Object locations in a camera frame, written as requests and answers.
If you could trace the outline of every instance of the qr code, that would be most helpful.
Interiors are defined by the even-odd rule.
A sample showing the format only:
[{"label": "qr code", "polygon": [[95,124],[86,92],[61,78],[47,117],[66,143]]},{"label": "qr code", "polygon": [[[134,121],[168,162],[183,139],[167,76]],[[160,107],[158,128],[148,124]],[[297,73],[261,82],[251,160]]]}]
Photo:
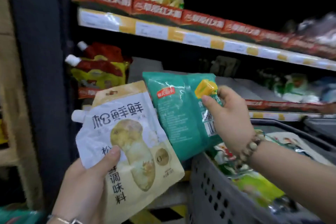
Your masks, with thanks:
[{"label": "qr code", "polygon": [[206,123],[204,123],[204,126],[205,126],[205,129],[206,129],[207,133],[208,133],[208,136],[217,135],[215,125],[214,125],[214,121],[206,122]]},{"label": "qr code", "polygon": [[203,111],[202,112],[202,121],[207,122],[209,120],[213,120],[213,117],[212,117],[211,113],[208,110]]}]

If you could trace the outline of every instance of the bracelet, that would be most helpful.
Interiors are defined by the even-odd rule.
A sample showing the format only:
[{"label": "bracelet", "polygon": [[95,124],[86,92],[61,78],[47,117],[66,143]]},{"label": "bracelet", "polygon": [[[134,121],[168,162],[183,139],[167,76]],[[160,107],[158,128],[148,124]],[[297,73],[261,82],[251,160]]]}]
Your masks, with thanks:
[{"label": "bracelet", "polygon": [[236,159],[236,169],[240,169],[243,164],[246,164],[252,154],[257,150],[258,145],[265,141],[265,135],[262,130],[255,130],[256,134],[251,139],[251,141],[246,145],[245,149],[237,156]]},{"label": "bracelet", "polygon": [[51,220],[51,219],[56,219],[56,220],[58,220],[58,221],[60,221],[60,222],[62,222],[62,223],[65,223],[65,224],[83,224],[82,222],[80,222],[80,221],[77,220],[77,219],[73,219],[72,221],[67,221],[67,220],[62,219],[62,218],[60,218],[60,217],[58,217],[58,216],[56,216],[56,215],[53,215],[53,214],[49,215],[49,216],[48,216],[48,219],[49,219],[49,220]]}]

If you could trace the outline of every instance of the wooden frame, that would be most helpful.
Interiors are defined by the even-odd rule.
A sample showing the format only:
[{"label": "wooden frame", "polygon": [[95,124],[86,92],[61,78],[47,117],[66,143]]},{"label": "wooden frame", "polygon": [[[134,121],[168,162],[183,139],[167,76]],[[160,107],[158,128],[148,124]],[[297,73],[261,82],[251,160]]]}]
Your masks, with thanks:
[{"label": "wooden frame", "polygon": [[0,150],[0,166],[17,167],[28,207],[41,209],[42,183],[8,0],[0,0],[0,101],[9,144],[8,149]]}]

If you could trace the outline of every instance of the brown circle label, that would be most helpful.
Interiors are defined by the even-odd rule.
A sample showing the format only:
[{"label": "brown circle label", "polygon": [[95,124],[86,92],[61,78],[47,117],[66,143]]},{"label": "brown circle label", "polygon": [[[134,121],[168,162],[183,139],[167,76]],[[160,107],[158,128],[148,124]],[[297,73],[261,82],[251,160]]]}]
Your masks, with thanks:
[{"label": "brown circle label", "polygon": [[164,148],[158,149],[155,154],[155,160],[160,166],[165,166],[169,161],[168,152]]}]

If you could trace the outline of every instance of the hand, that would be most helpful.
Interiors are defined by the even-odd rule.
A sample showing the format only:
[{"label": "hand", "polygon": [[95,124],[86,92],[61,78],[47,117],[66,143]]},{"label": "hand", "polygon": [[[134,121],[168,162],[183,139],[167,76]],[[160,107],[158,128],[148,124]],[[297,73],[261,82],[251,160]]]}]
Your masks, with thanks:
[{"label": "hand", "polygon": [[224,107],[210,96],[202,96],[202,101],[214,118],[218,135],[228,149],[237,156],[255,135],[246,102],[227,86],[219,86],[217,92],[225,101]]},{"label": "hand", "polygon": [[83,167],[80,158],[76,160],[65,173],[53,215],[67,221],[77,218],[83,224],[97,218],[95,211],[102,198],[105,176],[119,159],[120,148],[113,146],[100,162],[89,169]]}]

